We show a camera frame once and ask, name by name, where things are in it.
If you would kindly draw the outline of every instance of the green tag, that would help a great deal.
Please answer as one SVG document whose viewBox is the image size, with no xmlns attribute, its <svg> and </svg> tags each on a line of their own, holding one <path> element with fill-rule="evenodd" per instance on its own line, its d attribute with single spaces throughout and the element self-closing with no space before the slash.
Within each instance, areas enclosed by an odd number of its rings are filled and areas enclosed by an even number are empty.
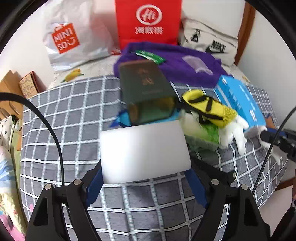
<svg viewBox="0 0 296 241">
<path fill-rule="evenodd" d="M 152 60 L 154 61 L 156 64 L 161 64 L 165 61 L 164 58 L 156 55 L 156 54 L 153 54 L 153 53 L 150 53 L 150 52 L 147 52 L 147 51 L 143 51 L 143 50 L 137 50 L 136 52 L 136 55 L 139 55 L 139 56 L 142 56 L 146 59 L 149 59 L 149 60 Z"/>
</svg>

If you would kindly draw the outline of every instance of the gray plaid bedsheet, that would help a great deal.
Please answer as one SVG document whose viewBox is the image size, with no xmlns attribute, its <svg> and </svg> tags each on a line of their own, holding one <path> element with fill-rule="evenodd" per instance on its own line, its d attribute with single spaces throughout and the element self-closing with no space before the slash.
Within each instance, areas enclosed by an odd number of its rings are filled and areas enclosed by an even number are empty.
<svg viewBox="0 0 296 241">
<path fill-rule="evenodd" d="M 190 87 L 172 83 L 179 96 Z M 265 90 L 247 85 L 262 112 L 277 119 Z M 213 89 L 201 88 L 217 98 Z M 120 100 L 120 83 L 114 76 L 70 82 L 43 92 L 30 101 L 51 123 L 61 144 L 65 181 L 82 178 L 100 159 L 100 131 L 108 130 L 124 103 Z M 21 160 L 21 195 L 27 219 L 44 185 L 61 185 L 57 148 L 49 131 L 28 109 L 23 113 L 23 147 Z M 203 150 L 196 155 L 222 171 L 235 169 L 232 184 L 247 184 L 250 189 L 266 155 L 257 137 L 248 139 L 247 153 L 240 156 L 235 142 L 228 149 Z M 286 160 L 277 165 L 270 157 L 255 192 L 258 206 L 263 205 L 280 182 Z M 204 209 L 199 205 L 182 173 L 135 183 L 104 185 L 97 201 L 88 208 L 94 226 L 103 241 L 190 240 Z M 225 205 L 215 240 L 223 236 L 229 213 Z M 72 240 L 75 233 L 65 212 Z"/>
</svg>

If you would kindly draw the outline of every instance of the yellow plush toy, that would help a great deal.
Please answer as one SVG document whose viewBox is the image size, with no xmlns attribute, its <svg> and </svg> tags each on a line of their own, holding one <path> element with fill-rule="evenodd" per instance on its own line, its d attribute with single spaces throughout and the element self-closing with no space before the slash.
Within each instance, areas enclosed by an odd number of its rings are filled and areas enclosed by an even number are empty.
<svg viewBox="0 0 296 241">
<path fill-rule="evenodd" d="M 222 128 L 231 122 L 237 112 L 226 105 L 221 104 L 210 96 L 206 96 L 202 90 L 187 91 L 182 95 L 184 109 L 197 112 L 200 123 L 203 119 L 209 120 L 216 126 Z"/>
</svg>

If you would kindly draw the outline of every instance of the green box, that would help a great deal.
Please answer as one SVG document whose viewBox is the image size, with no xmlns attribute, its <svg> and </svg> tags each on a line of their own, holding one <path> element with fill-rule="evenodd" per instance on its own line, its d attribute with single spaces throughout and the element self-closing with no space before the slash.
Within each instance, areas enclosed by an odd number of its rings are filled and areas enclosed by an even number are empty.
<svg viewBox="0 0 296 241">
<path fill-rule="evenodd" d="M 124 62 L 119 65 L 119 75 L 123 101 L 133 126 L 172 115 L 178 97 L 153 61 Z"/>
</svg>

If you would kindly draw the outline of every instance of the white foam block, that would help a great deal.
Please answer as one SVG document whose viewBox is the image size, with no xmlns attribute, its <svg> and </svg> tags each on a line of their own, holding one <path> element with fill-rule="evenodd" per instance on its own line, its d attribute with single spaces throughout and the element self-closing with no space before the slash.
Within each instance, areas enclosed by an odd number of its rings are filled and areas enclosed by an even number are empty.
<svg viewBox="0 0 296 241">
<path fill-rule="evenodd" d="M 103 131 L 100 148 L 106 184 L 135 182 L 191 168 L 177 120 Z"/>
</svg>

